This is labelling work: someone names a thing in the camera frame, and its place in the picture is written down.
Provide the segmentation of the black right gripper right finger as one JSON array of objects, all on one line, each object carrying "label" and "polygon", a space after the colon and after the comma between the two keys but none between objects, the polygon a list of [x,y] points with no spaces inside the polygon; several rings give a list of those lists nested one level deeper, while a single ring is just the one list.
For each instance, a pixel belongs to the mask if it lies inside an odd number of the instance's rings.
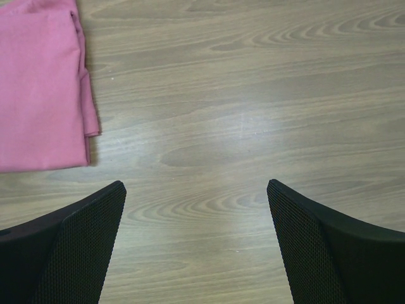
[{"label": "black right gripper right finger", "polygon": [[404,303],[404,233],[267,187],[294,303]]}]

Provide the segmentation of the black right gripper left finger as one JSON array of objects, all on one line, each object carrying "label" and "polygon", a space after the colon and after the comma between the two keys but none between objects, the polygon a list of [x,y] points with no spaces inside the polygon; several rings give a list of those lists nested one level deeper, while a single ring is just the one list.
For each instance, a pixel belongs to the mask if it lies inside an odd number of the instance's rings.
[{"label": "black right gripper left finger", "polygon": [[98,303],[126,194],[115,181],[1,230],[1,303]]}]

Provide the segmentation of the pink t shirt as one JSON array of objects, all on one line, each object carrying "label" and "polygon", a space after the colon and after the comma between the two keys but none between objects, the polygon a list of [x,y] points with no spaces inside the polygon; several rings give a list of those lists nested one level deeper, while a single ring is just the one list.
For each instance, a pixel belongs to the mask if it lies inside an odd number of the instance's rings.
[{"label": "pink t shirt", "polygon": [[75,1],[1,7],[1,172],[85,167],[99,135]]}]

